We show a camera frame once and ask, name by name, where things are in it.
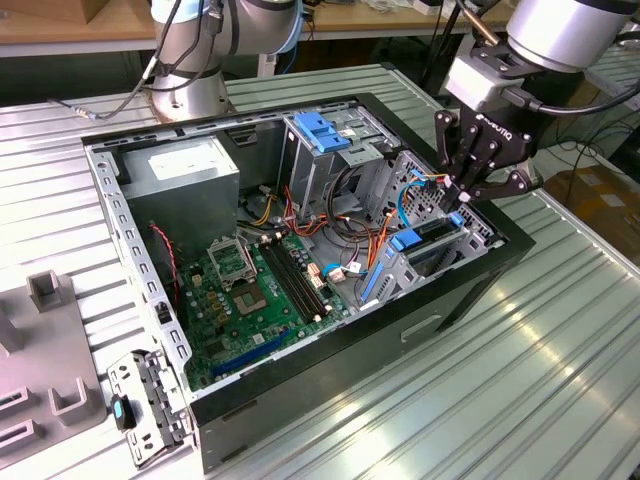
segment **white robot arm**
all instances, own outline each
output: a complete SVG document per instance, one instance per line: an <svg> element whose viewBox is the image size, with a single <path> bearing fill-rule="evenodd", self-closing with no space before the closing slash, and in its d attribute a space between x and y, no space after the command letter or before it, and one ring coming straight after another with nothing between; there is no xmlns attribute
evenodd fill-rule
<svg viewBox="0 0 640 480"><path fill-rule="evenodd" d="M226 112L222 58L286 52L302 29L301 0L153 0L151 14L163 47L148 90L167 120Z"/></svg>

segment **cardboard box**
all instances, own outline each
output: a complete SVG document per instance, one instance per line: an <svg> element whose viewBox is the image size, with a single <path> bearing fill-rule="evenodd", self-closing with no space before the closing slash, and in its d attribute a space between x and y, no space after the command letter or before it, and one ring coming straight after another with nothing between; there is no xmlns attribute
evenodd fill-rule
<svg viewBox="0 0 640 480"><path fill-rule="evenodd" d="M545 190L560 203L567 197L571 172L560 172ZM636 265L640 265L640 187L603 166L581 168L565 205L576 217Z"/></svg>
<svg viewBox="0 0 640 480"><path fill-rule="evenodd" d="M109 0L0 0L0 9L87 24Z"/></svg>

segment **metal worktable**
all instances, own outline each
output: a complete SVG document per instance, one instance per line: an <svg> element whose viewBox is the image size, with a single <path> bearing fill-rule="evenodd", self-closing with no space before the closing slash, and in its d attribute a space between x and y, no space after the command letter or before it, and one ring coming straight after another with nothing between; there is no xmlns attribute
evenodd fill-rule
<svg viewBox="0 0 640 480"><path fill-rule="evenodd" d="M239 110L358 91L432 135L436 104L380 66L229 82ZM78 138L154 122L142 97L108 124L46 104L0 110L0 289L71 274L105 398L106 368L148 340ZM212 475L626 478L640 462L640 273L542 193L498 204L537 245L462 321ZM0 478L198 469L183 447L137 473L110 416Z"/></svg>

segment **gripper logo text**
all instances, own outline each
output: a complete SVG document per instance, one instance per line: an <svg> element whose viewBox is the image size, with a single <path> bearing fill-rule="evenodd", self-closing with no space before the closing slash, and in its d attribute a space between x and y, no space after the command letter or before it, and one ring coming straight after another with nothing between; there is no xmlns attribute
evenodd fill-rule
<svg viewBox="0 0 640 480"><path fill-rule="evenodd" d="M506 128L501 127L500 125L493 123L491 120L489 120L484 115L482 115L481 120L483 120L485 123L489 124L491 126L491 128L493 128L496 132L498 132L500 135L502 135L504 138L506 138L509 142L513 138L513 133L511 133Z"/></svg>

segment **ram slot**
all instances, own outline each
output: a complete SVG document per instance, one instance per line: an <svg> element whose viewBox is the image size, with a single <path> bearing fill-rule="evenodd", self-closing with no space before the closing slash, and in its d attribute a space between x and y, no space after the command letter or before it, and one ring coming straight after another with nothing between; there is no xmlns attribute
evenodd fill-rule
<svg viewBox="0 0 640 480"><path fill-rule="evenodd" d="M316 315L325 316L324 305L286 249L275 244L264 246L261 250L267 265L303 320L311 323Z"/></svg>

